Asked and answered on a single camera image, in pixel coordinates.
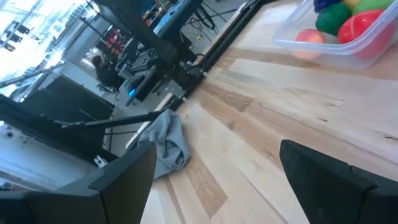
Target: black object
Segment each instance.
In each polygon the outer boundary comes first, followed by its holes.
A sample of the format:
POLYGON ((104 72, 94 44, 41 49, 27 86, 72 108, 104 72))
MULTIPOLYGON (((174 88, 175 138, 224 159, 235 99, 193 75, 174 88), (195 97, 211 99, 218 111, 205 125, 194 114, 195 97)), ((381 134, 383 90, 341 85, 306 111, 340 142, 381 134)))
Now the black object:
POLYGON ((398 182, 289 140, 280 159, 310 223, 398 223, 398 182))
POLYGON ((155 146, 148 144, 53 192, 0 192, 0 222, 138 224, 156 158, 155 146))
POLYGON ((134 96, 136 93, 137 88, 139 85, 144 81, 145 75, 138 75, 131 80, 129 80, 127 84, 127 92, 129 93, 129 96, 134 96))
POLYGON ((18 36, 17 34, 13 34, 12 31, 6 31, 6 36, 9 40, 14 41, 15 43, 21 42, 24 38, 18 36))
POLYGON ((30 29, 28 29, 26 26, 20 24, 17 21, 13 21, 12 25, 14 25, 14 29, 19 26, 17 31, 20 32, 21 34, 28 34, 30 32, 30 29))
POLYGON ((106 119, 102 121, 92 121, 92 122, 80 121, 74 123, 67 123, 63 121, 55 121, 55 122, 61 124, 63 129, 111 128, 117 126, 124 126, 128 124, 143 123, 146 121, 154 121, 166 109, 167 108, 163 108, 160 111, 153 111, 144 115, 131 116, 127 118, 118 118, 112 120, 106 119))
POLYGON ((130 70, 134 73, 148 71, 152 66, 159 64, 160 60, 155 49, 148 49, 141 53, 131 66, 130 70))

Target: desk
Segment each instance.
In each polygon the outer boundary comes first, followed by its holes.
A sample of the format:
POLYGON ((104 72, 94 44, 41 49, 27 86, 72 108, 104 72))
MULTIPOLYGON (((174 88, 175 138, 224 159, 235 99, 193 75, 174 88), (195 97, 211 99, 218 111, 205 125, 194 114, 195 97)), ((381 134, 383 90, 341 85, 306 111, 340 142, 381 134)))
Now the desk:
POLYGON ((193 156, 154 182, 143 223, 308 223, 282 139, 398 180, 398 45, 367 70, 299 61, 272 43, 299 3, 263 6, 179 108, 193 156))
POLYGON ((194 61, 196 56, 182 42, 180 30, 202 2, 203 0, 179 0, 178 3, 170 7, 154 28, 155 34, 178 48, 182 58, 187 58, 191 61, 194 61))

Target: white wall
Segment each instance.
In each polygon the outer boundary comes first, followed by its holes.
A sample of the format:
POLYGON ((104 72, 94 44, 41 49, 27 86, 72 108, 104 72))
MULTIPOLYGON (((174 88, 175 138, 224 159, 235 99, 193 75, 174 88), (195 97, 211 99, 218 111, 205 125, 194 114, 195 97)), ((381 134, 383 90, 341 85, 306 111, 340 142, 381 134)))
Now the white wall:
POLYGON ((94 169, 89 164, 64 154, 17 130, 0 127, 0 170, 23 180, 57 189, 82 178, 94 169))

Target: gray cloth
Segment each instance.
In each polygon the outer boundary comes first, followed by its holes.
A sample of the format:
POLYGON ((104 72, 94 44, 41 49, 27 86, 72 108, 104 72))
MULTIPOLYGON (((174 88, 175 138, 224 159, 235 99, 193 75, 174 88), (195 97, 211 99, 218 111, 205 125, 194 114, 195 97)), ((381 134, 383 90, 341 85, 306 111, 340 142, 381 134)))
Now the gray cloth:
POLYGON ((191 157, 190 148, 182 132, 180 116, 171 110, 165 110, 141 134, 137 145, 148 141, 156 143, 155 179, 173 170, 181 170, 191 157))

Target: red object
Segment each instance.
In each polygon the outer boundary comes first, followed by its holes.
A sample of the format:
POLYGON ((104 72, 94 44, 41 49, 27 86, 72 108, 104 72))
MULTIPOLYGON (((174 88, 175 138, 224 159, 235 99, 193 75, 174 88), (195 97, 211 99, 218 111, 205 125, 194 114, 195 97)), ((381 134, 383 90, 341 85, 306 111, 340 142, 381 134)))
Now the red object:
MULTIPOLYGON (((383 9, 364 11, 351 16, 340 28, 338 40, 341 44, 350 43, 360 37, 384 12, 383 9)), ((355 53, 362 59, 372 59, 385 51, 394 35, 394 25, 388 24, 364 49, 355 53)))
MULTIPOLYGON (((296 39, 297 42, 309 42, 309 43, 325 43, 325 36, 322 32, 317 31, 315 29, 305 29, 301 31, 296 39)), ((313 60, 317 57, 321 56, 320 52, 311 52, 306 50, 294 50, 293 55, 297 58, 305 59, 305 60, 313 60)))

